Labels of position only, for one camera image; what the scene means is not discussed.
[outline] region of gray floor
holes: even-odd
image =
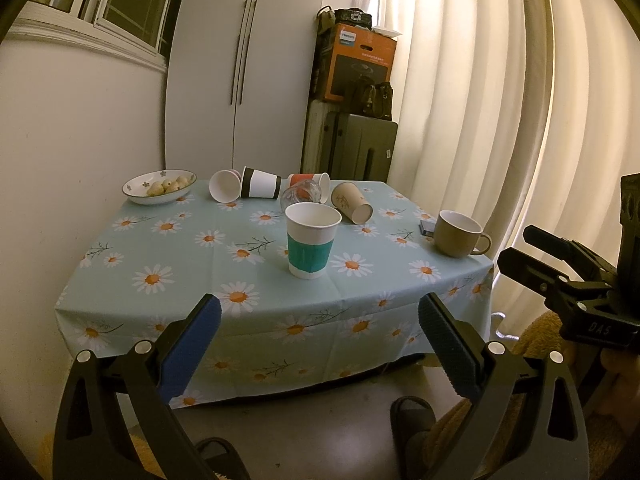
[[[397,480],[389,407],[405,395],[438,417],[459,400],[441,368],[411,365],[318,394],[175,413],[194,442],[229,440],[252,480]]]

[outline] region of wall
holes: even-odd
[[[161,72],[60,44],[0,45],[0,416],[32,461],[70,363],[54,305],[122,183],[163,167],[163,117]]]

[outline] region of tablecloth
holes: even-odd
[[[223,320],[172,400],[184,406],[303,388],[431,352],[417,320],[427,292],[486,339],[492,262],[443,256],[420,234],[427,212],[384,183],[356,184],[374,215],[366,225],[343,220],[327,274],[312,281],[288,271],[277,200],[221,204],[196,182],[169,204],[125,202],[56,303],[69,351],[127,352],[211,292]]]

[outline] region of cabinet door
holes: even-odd
[[[168,168],[190,170],[199,178],[231,168],[240,61],[236,51],[245,37],[251,1],[180,4],[166,87]]]
[[[300,170],[321,3],[252,1],[236,111],[237,170],[249,166],[281,176]]]

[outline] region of cardboard box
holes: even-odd
[[[318,38],[312,96],[340,102],[349,81],[361,75],[383,83],[391,78],[396,40],[339,23]]]

